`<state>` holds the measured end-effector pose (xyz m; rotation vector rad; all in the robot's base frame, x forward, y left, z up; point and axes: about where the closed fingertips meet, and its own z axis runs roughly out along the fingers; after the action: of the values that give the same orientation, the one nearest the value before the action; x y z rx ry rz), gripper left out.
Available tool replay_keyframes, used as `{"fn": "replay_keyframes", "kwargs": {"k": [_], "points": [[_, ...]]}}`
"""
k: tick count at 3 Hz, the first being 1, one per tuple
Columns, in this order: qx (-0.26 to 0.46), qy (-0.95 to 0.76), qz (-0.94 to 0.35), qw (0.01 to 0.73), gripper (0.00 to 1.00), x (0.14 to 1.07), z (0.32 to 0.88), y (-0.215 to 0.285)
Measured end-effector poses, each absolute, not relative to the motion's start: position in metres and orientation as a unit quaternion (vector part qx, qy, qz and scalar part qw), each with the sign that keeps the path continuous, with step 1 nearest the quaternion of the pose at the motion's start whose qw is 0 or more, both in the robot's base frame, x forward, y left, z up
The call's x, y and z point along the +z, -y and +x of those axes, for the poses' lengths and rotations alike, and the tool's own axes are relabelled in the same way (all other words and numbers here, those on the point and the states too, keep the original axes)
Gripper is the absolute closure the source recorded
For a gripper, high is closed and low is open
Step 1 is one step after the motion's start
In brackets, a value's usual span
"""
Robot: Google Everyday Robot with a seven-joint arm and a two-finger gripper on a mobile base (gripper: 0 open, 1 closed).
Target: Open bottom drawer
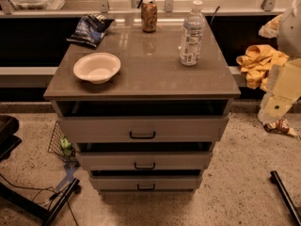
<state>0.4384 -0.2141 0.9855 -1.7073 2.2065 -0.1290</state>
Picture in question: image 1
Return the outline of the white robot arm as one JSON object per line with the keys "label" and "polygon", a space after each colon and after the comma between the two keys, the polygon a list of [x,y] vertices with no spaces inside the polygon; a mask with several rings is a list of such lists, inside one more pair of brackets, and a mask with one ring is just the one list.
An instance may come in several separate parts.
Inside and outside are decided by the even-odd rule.
{"label": "white robot arm", "polygon": [[301,97],[301,0],[293,0],[285,10],[277,33],[278,49],[289,59],[270,71],[258,114],[262,123],[280,120]]}

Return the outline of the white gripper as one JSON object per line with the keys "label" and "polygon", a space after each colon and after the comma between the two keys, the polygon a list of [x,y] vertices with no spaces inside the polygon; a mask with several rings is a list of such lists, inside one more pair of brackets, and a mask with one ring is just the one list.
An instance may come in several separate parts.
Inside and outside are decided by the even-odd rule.
{"label": "white gripper", "polygon": [[262,123],[280,120],[301,97],[301,59],[274,65],[268,77],[267,91],[261,101],[258,118]]}

